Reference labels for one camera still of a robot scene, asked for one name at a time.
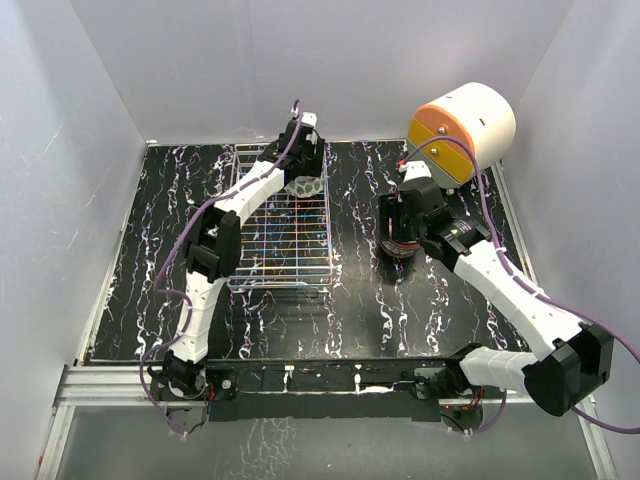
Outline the green spotted white bowl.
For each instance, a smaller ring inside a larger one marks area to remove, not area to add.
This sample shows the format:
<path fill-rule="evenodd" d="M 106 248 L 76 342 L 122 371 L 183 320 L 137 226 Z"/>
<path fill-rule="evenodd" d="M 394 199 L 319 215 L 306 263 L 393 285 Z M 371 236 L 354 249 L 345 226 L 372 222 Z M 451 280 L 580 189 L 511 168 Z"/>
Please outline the green spotted white bowl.
<path fill-rule="evenodd" d="M 299 176 L 284 187 L 285 192 L 295 198 L 306 199 L 318 195 L 324 190 L 321 177 Z"/>

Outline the brown patterned bowl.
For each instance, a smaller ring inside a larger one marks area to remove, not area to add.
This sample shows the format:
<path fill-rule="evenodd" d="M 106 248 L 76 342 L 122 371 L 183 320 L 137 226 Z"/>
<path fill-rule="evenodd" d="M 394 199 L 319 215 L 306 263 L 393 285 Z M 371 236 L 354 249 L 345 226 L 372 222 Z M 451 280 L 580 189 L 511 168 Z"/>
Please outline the brown patterned bowl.
<path fill-rule="evenodd" d="M 421 248 L 417 242 L 400 243 L 392 240 L 382 240 L 380 247 L 389 256 L 398 259 L 410 258 Z"/>

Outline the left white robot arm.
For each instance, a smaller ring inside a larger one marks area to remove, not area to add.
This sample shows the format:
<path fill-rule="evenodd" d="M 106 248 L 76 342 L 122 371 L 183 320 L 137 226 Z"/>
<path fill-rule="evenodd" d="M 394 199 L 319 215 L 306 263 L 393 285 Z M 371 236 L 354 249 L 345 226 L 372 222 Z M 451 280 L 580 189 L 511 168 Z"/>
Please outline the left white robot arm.
<path fill-rule="evenodd" d="M 186 399 L 206 387 L 203 360 L 220 293 L 241 258 L 241 229 L 273 195 L 284 191 L 306 199 L 324 190 L 324 144 L 317 115 L 292 113 L 277 140 L 268 144 L 249 171 L 222 195 L 206 201 L 189 220 L 168 263 L 181 253 L 186 262 L 183 292 L 165 290 L 182 300 L 175 339 L 163 358 L 156 381 Z"/>

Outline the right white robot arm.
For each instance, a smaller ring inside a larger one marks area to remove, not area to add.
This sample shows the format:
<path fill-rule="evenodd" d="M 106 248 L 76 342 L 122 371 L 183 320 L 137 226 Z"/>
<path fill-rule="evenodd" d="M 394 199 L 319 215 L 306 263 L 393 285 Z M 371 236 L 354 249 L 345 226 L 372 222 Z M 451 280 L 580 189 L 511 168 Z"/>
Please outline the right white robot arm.
<path fill-rule="evenodd" d="M 489 230 L 449 208 L 440 188 L 414 178 L 379 198 L 380 246 L 390 256 L 417 250 L 478 290 L 527 342 L 526 352 L 470 344 L 447 358 L 445 381 L 466 397 L 481 386 L 529 395 L 546 413 L 562 416 L 610 377 L 614 338 L 602 327 L 543 301 L 510 263 Z"/>

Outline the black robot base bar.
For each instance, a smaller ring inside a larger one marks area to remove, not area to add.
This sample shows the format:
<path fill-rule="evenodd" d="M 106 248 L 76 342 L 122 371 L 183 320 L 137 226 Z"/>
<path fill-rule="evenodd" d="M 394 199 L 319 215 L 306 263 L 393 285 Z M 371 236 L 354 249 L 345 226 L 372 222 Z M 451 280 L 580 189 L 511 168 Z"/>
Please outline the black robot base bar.
<path fill-rule="evenodd" d="M 406 418 L 462 431 L 500 403 L 497 389 L 463 386 L 443 359 L 167 359 L 146 372 L 155 400 L 170 412 L 198 405 L 208 422 Z"/>

